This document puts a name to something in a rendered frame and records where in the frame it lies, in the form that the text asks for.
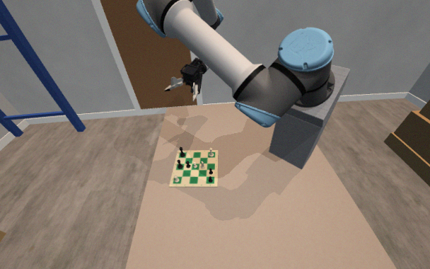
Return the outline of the green and cream chessboard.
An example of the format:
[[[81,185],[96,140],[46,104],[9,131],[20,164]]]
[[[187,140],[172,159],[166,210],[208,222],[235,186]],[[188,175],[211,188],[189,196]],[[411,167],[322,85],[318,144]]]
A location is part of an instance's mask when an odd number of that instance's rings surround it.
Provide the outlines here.
[[[169,187],[172,188],[215,188],[218,187],[218,150],[212,150],[214,154],[210,157],[209,150],[189,150],[183,151],[184,157],[181,157],[181,152],[177,152],[175,164],[173,167],[173,173],[170,179]],[[177,160],[183,165],[182,169],[178,168]],[[189,162],[190,168],[186,167],[186,161]],[[204,162],[205,168],[201,168],[201,161]],[[194,162],[197,167],[194,168]],[[209,174],[212,169],[213,173]],[[174,176],[179,178],[176,183]],[[213,180],[209,182],[209,177]]]

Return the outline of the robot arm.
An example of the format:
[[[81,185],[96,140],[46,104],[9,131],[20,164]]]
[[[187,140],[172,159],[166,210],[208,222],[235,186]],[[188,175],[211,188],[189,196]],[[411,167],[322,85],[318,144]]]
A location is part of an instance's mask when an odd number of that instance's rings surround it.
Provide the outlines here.
[[[177,38],[230,86],[235,107],[262,127],[271,127],[293,105],[320,105],[334,91],[334,49],[324,30],[288,34],[267,69],[252,64],[215,31],[223,15],[214,0],[138,0],[136,9],[158,35]]]

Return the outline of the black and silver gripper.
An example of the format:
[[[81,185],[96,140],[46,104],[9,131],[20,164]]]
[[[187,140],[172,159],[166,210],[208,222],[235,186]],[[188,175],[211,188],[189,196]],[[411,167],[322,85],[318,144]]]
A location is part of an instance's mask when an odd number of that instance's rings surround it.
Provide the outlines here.
[[[170,91],[178,86],[182,86],[183,83],[186,82],[185,83],[186,85],[189,85],[192,88],[194,88],[193,97],[192,97],[192,102],[194,102],[194,100],[196,99],[201,89],[200,72],[203,72],[204,74],[207,71],[207,67],[202,62],[202,60],[198,58],[195,58],[190,64],[186,64],[184,67],[180,70],[183,77],[180,79],[176,79],[175,77],[172,77],[171,85],[169,85],[169,87],[167,87],[165,91]]]

